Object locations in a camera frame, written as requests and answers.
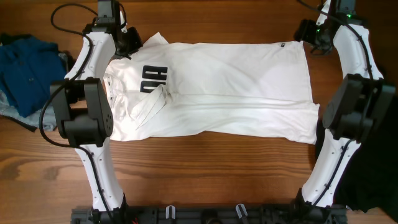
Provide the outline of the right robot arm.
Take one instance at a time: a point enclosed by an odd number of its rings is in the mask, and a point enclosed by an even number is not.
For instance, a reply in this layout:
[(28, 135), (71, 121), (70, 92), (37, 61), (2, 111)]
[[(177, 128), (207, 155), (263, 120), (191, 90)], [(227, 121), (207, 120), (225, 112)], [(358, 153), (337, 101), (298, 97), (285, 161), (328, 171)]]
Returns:
[(304, 19), (294, 39), (311, 45), (324, 45), (325, 39), (337, 50), (343, 72), (343, 81), (323, 114), (320, 154), (301, 189), (304, 203), (327, 208), (353, 154), (380, 126), (396, 89), (385, 83), (376, 67), (369, 31), (363, 26), (341, 25), (329, 34), (325, 25)]

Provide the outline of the white printed t-shirt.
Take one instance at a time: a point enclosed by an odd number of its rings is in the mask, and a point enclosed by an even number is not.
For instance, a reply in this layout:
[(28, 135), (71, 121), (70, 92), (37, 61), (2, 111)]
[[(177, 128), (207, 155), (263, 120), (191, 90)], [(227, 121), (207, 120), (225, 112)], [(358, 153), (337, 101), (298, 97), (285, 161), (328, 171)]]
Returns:
[(204, 131), (314, 144), (303, 44), (185, 44), (153, 35), (104, 76), (114, 141)]

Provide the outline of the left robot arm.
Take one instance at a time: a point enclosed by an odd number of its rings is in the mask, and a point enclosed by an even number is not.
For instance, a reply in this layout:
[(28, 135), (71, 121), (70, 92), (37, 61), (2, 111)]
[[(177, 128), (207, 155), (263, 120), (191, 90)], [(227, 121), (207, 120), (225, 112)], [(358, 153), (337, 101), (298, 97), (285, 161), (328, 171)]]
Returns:
[(114, 119), (103, 88), (106, 67), (113, 57), (128, 57), (141, 47), (134, 27), (124, 16), (99, 16), (87, 24), (83, 46), (64, 80), (50, 87), (60, 136), (79, 155), (91, 188), (93, 203), (73, 210), (72, 223), (127, 223), (128, 205), (110, 153)]

